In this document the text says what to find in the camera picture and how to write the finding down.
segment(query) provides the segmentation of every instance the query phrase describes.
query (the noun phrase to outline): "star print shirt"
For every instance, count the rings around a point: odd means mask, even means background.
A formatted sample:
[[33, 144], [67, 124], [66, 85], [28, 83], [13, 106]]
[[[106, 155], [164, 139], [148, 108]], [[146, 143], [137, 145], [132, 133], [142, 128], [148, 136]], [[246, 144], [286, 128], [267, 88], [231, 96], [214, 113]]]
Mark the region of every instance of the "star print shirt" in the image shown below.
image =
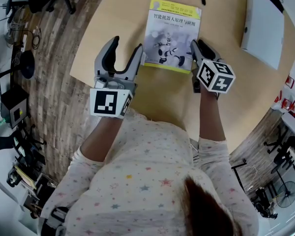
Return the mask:
[[124, 121], [105, 163], [80, 150], [74, 154], [41, 217], [69, 207], [64, 224], [69, 236], [185, 236], [181, 193], [190, 175], [240, 224], [243, 235], [256, 236], [257, 214], [231, 170], [226, 142], [200, 138], [199, 157], [196, 165], [187, 133], [172, 124]]

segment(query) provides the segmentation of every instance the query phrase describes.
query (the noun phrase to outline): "black and white pattern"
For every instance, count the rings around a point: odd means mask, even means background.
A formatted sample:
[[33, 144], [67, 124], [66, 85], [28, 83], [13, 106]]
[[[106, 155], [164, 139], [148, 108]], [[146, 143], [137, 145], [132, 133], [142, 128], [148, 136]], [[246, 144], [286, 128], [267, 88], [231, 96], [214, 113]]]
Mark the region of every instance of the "black and white pattern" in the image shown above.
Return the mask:
[[208, 87], [211, 84], [213, 77], [214, 72], [205, 63], [203, 63], [199, 74], [200, 80]]
[[132, 100], [132, 97], [131, 97], [131, 95], [129, 94], [129, 95], [128, 95], [128, 98], [127, 98], [127, 100], [126, 100], [126, 102], [124, 103], [124, 106], [123, 106], [123, 108], [122, 108], [122, 111], [121, 111], [121, 113], [120, 113], [121, 116], [124, 116], [124, 115], [126, 114], [127, 109], [128, 109], [128, 107], [129, 107], [129, 105], [130, 105], [131, 100]]
[[218, 76], [212, 90], [226, 92], [230, 84], [232, 83], [233, 78]]
[[215, 67], [219, 73], [233, 75], [230, 68], [226, 64], [218, 63], [218, 62], [213, 62], [213, 64], [215, 65]]
[[95, 114], [116, 114], [117, 105], [117, 95], [116, 91], [97, 91], [94, 113]]

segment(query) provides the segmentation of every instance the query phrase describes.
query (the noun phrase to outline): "white cube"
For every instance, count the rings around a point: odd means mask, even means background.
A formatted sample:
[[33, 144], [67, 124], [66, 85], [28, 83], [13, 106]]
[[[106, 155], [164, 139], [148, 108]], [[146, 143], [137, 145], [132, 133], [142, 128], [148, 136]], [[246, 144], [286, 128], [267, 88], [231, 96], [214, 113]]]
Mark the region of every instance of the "white cube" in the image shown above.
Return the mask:
[[236, 76], [230, 65], [204, 59], [197, 78], [208, 91], [227, 93]]
[[130, 90], [92, 88], [89, 94], [90, 114], [123, 119], [132, 99]]

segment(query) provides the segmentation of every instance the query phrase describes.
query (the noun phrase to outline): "wooden floor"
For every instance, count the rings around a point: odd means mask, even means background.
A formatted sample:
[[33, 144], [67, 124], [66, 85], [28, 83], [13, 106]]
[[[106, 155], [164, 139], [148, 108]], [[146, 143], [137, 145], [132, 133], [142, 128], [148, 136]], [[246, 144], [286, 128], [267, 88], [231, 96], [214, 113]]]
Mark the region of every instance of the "wooden floor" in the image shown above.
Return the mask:
[[[29, 93], [31, 121], [36, 136], [47, 141], [43, 148], [46, 174], [60, 181], [67, 171], [73, 152], [90, 133], [95, 119], [89, 115], [89, 86], [69, 75], [72, 62], [83, 34], [101, 0], [74, 0], [76, 12], [70, 15], [63, 0], [58, 0], [52, 13], [36, 13], [31, 26], [42, 31], [39, 48], [33, 50], [35, 75], [25, 80], [19, 73], [15, 81]], [[242, 163], [254, 168], [238, 169], [243, 186], [254, 190], [273, 179], [275, 153], [268, 155], [263, 142], [276, 139], [277, 125], [282, 125], [280, 113], [269, 110], [264, 119], [231, 154], [232, 166]]]

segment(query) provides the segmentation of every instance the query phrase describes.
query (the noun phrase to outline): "sleeve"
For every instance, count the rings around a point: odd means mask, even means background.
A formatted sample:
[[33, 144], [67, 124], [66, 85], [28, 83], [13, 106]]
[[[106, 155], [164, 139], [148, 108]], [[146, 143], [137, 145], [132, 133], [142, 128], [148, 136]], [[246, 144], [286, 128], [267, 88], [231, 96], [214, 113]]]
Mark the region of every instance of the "sleeve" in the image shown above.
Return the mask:
[[44, 205], [40, 217], [48, 218], [55, 207], [72, 206], [89, 189], [94, 175], [103, 165], [103, 162], [95, 162], [83, 156], [78, 148], [67, 173]]
[[257, 236], [258, 215], [231, 169], [226, 141], [215, 142], [200, 137], [199, 167], [211, 179], [221, 202], [239, 223], [243, 235]]

